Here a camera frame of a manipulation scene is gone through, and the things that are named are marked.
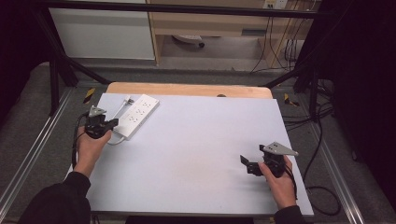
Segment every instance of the power strip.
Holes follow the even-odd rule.
[[[119,118],[119,125],[114,127],[114,131],[130,140],[159,104],[159,100],[143,94]]]

